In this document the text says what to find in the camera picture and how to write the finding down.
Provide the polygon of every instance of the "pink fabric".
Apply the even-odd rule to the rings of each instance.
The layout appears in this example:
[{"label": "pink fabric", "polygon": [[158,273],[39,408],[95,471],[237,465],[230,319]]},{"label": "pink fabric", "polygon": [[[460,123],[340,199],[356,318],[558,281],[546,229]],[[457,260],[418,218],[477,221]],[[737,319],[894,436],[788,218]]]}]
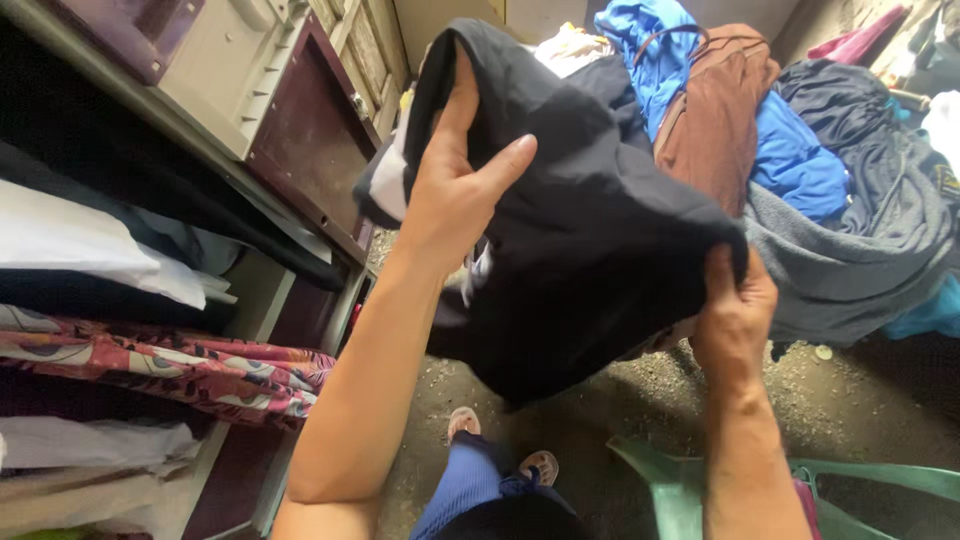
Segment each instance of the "pink fabric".
[{"label": "pink fabric", "polygon": [[876,39],[906,12],[907,10],[902,4],[897,4],[892,10],[874,21],[874,24],[821,43],[806,51],[806,57],[809,59],[826,58],[841,63],[856,64],[870,50]]},{"label": "pink fabric", "polygon": [[303,349],[0,304],[0,365],[123,386],[227,422],[296,430],[336,360]]},{"label": "pink fabric", "polygon": [[797,490],[800,503],[804,506],[806,523],[810,525],[810,535],[813,536],[813,540],[823,540],[817,525],[817,503],[813,500],[813,492],[810,491],[810,486],[802,480],[793,479],[793,488]]}]

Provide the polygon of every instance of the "chair backrest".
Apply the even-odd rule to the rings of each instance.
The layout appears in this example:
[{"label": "chair backrest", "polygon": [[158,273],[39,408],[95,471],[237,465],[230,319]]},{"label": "chair backrest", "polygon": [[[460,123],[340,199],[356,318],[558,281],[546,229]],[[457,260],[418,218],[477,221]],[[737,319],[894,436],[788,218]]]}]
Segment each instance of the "chair backrest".
[{"label": "chair backrest", "polygon": [[[703,459],[661,454],[645,442],[614,437],[607,446],[622,457],[650,486],[660,540],[703,538],[705,475]],[[960,503],[960,473],[878,463],[835,463],[789,459],[794,477],[807,483],[817,504],[824,540],[897,540],[872,528],[837,506],[820,499],[816,478],[822,474],[869,479],[916,489]]]}]

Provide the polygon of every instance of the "hand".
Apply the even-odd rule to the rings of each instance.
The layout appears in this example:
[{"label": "hand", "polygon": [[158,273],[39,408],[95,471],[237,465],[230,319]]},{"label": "hand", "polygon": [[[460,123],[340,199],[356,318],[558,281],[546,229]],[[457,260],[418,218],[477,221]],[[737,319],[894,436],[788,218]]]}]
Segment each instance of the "hand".
[{"label": "hand", "polygon": [[470,60],[457,44],[456,79],[446,108],[423,153],[397,249],[444,278],[480,239],[493,207],[530,165],[537,139],[525,135],[474,172],[467,161],[467,131],[480,95]]},{"label": "hand", "polygon": [[710,390],[726,392],[744,384],[762,384],[763,349],[777,307],[777,286],[753,248],[739,290],[729,245],[713,247],[706,268],[707,303],[690,345]]}]

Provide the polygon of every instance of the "flip-flop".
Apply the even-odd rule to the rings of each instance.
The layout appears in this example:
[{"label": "flip-flop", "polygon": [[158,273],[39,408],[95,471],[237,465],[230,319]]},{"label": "flip-flop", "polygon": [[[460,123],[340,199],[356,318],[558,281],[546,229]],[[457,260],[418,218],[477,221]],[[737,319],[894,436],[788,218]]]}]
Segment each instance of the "flip-flop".
[{"label": "flip-flop", "polygon": [[446,427],[446,446],[450,446],[453,440],[453,433],[459,430],[466,430],[474,435],[480,434],[480,420],[477,413],[468,406],[462,406],[450,413],[450,423]]},{"label": "flip-flop", "polygon": [[560,473],[560,463],[557,462],[557,457],[547,450],[534,452],[528,455],[523,463],[520,463],[520,473],[528,479],[533,478],[530,467],[536,467],[540,471],[540,482],[538,482],[540,485],[553,485]]}]

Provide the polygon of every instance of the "floral fabric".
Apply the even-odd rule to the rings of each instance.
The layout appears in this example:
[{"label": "floral fabric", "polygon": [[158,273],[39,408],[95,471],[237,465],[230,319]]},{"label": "floral fabric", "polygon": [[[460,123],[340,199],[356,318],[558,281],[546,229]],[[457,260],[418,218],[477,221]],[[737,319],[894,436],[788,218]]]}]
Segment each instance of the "floral fabric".
[{"label": "floral fabric", "polygon": [[0,365],[123,386],[232,423],[298,429],[335,362],[304,349],[0,304]]}]

